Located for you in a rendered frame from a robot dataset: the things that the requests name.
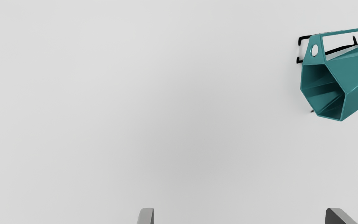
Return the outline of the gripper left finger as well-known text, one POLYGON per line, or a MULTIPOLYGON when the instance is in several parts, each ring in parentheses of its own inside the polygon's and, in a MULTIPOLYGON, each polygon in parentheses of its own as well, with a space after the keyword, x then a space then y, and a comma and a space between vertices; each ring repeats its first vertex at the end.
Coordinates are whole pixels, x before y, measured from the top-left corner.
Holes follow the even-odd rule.
POLYGON ((138 215, 137 224, 154 224, 154 209, 142 208, 138 215))

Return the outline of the teal faceted mug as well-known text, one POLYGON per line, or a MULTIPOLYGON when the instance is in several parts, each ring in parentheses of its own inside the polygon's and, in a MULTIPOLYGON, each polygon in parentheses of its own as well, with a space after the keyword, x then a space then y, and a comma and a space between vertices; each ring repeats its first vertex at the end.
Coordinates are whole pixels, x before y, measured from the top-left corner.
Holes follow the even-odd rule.
POLYGON ((324 37, 358 32, 357 29, 306 35, 301 63, 300 90, 318 117, 343 121, 358 110, 358 42, 326 51, 324 37))

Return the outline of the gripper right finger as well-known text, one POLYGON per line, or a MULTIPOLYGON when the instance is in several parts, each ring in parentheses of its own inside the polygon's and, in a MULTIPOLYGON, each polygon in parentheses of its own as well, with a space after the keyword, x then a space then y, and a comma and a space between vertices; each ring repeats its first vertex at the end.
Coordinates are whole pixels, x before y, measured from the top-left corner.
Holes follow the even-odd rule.
POLYGON ((340 208, 327 208, 325 224, 357 224, 357 222, 340 208))

